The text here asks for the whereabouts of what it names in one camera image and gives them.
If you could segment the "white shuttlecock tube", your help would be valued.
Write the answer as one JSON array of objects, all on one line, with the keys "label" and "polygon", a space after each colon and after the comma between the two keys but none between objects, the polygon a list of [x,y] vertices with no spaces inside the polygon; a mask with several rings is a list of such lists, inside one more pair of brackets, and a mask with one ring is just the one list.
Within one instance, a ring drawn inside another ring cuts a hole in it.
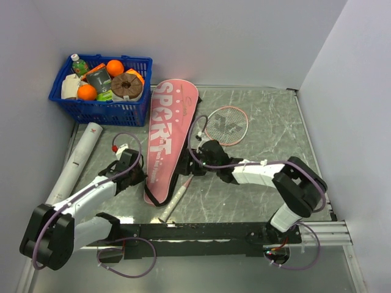
[{"label": "white shuttlecock tube", "polygon": [[100,138],[103,128],[93,122],[90,122],[70,157],[65,164],[57,182],[55,183],[46,203],[54,205],[67,199],[74,189],[81,172],[83,171],[92,151]]}]

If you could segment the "blue plastic basket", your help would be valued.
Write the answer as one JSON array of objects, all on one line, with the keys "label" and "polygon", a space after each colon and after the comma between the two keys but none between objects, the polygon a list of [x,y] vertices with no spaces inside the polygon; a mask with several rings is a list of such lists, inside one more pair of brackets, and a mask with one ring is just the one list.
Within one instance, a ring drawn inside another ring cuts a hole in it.
[{"label": "blue plastic basket", "polygon": [[87,124],[90,122],[99,125],[137,126],[145,125],[145,118],[150,108],[151,78],[153,59],[150,57],[134,57],[122,55],[120,57],[102,56],[101,54],[81,54],[80,58],[94,68],[110,60],[119,60],[125,69],[135,69],[144,78],[145,85],[140,99],[136,102],[114,101],[83,101],[80,99],[62,99],[61,87],[65,77],[73,73],[72,59],[67,57],[65,63],[57,73],[48,99],[57,103],[76,122]]}]

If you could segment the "pink racket bag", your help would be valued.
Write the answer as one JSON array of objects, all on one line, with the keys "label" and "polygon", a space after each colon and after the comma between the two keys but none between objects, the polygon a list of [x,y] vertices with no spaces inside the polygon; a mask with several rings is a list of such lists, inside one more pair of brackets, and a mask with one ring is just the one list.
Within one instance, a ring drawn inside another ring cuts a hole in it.
[{"label": "pink racket bag", "polygon": [[174,192],[175,174],[199,103],[197,87],[183,79],[160,82],[150,102],[147,149],[146,203],[166,205]]}]

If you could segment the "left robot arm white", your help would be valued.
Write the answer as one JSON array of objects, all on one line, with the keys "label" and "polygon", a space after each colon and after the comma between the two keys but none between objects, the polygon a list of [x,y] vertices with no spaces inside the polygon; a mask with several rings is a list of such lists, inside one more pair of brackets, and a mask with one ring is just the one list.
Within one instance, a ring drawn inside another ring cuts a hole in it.
[{"label": "left robot arm white", "polygon": [[59,270],[80,248],[103,241],[114,245],[120,240],[117,217],[105,212],[84,221],[89,212],[125,189],[143,182],[144,158],[139,151],[124,149],[118,160],[98,173],[85,188],[54,205],[40,204],[32,212],[19,251],[37,269]]}]

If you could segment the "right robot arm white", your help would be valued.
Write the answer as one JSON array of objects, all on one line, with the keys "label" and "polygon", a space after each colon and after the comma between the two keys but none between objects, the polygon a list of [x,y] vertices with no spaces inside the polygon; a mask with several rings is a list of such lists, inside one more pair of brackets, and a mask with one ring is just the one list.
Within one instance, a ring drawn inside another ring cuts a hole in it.
[{"label": "right robot arm white", "polygon": [[188,150],[198,168],[215,172],[225,183],[256,184],[278,191],[283,205],[270,218],[266,229],[273,243],[282,242],[293,225],[326,206],[327,184],[298,157],[286,161],[248,161],[230,157],[216,140]]}]

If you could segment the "badminton racket pink shaft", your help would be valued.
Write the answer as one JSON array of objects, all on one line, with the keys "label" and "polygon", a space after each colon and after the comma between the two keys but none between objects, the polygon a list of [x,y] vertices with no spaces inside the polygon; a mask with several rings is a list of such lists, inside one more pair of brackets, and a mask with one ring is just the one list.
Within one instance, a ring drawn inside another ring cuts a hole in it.
[{"label": "badminton racket pink shaft", "polygon": [[[208,116],[208,123],[205,129],[198,135],[201,142],[207,139],[217,140],[223,147],[229,147],[240,143],[247,134],[249,119],[247,114],[238,107],[224,106],[216,109]],[[176,194],[166,206],[164,212],[158,219],[161,223],[166,223],[169,216],[176,208],[178,202],[185,194],[194,175],[189,175],[185,183],[179,188]]]}]

